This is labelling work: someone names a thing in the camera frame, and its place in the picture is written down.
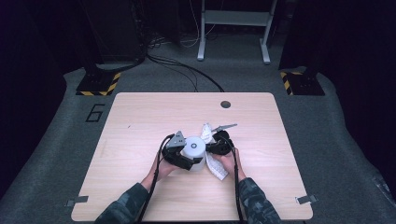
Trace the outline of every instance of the camouflage sleeve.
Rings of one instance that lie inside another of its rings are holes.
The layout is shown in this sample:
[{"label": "camouflage sleeve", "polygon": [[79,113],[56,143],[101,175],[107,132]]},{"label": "camouflage sleeve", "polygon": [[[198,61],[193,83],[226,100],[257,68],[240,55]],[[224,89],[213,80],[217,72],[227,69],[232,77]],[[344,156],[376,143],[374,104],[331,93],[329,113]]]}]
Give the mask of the camouflage sleeve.
[{"label": "camouflage sleeve", "polygon": [[239,182],[239,192],[245,208],[247,223],[281,223],[275,208],[253,179],[245,178]]},{"label": "camouflage sleeve", "polygon": [[111,203],[94,223],[134,223],[148,195],[148,191],[136,183]]}]

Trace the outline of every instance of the wooden table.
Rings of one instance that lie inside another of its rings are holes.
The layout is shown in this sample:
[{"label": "wooden table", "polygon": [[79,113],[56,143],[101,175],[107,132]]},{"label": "wooden table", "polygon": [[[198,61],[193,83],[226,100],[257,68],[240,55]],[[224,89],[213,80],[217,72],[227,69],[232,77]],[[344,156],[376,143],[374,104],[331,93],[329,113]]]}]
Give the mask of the wooden table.
[{"label": "wooden table", "polygon": [[[231,107],[223,108],[223,101]],[[75,221],[95,220],[113,201],[148,173],[161,141],[182,131],[200,136],[203,125],[227,130],[239,148],[247,176],[261,186],[283,220],[313,216],[276,101],[271,93],[119,93],[94,152],[76,203]],[[233,179],[220,181],[207,167],[177,170],[157,183],[145,221],[237,220]]]}]

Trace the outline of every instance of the black device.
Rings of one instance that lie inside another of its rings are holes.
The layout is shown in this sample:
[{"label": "black device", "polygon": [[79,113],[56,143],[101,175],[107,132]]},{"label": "black device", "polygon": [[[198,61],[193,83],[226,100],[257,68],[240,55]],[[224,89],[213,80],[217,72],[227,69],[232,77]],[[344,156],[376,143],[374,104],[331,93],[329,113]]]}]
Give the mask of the black device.
[{"label": "black device", "polygon": [[190,159],[181,155],[180,152],[184,146],[186,146],[186,141],[181,131],[178,131],[163,147],[162,154],[163,158],[169,163],[182,169],[190,170],[194,164],[201,162],[202,157]]},{"label": "black device", "polygon": [[233,140],[226,131],[219,131],[213,134],[216,143],[206,144],[206,151],[218,154],[227,155],[233,148]]}]

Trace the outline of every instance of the white cylindrical object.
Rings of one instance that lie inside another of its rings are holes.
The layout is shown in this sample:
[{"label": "white cylindrical object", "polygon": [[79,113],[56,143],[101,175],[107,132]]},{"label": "white cylindrical object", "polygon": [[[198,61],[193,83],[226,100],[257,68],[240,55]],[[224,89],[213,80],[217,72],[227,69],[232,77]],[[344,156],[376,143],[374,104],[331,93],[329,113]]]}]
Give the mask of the white cylindrical object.
[{"label": "white cylindrical object", "polygon": [[206,162],[206,144],[204,140],[200,137],[188,137],[186,138],[186,146],[184,146],[183,150],[181,153],[189,158],[189,159],[194,159],[194,158],[202,158],[200,163],[194,164],[190,171],[201,171]]}]

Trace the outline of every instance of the hand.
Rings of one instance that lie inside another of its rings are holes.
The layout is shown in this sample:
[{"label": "hand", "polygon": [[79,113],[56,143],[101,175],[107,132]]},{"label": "hand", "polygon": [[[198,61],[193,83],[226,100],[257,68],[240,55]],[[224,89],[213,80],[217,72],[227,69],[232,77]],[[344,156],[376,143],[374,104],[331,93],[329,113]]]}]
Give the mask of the hand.
[{"label": "hand", "polygon": [[[241,180],[246,178],[246,175],[244,171],[242,170],[242,165],[241,161],[239,160],[239,150],[238,148],[235,148],[235,156],[236,156],[236,162],[238,165],[238,181],[240,182]],[[235,160],[233,159],[233,153],[230,151],[227,155],[221,156],[221,155],[216,155],[212,154],[212,157],[215,160],[218,160],[221,162],[223,165],[224,169],[232,176],[235,176]]]},{"label": "hand", "polygon": [[[160,181],[161,179],[169,176],[172,173],[172,171],[178,169],[177,166],[172,165],[171,163],[167,162],[166,160],[162,160],[162,158],[163,158],[163,154],[161,154],[161,157],[160,157],[160,166],[159,166],[157,181]],[[154,173],[155,173],[155,170],[157,169],[157,160],[158,160],[158,157],[157,157],[157,155],[155,155],[154,162],[151,165],[151,169],[149,170],[148,175],[141,182],[141,185],[147,191],[150,190],[152,181],[154,179]]]}]

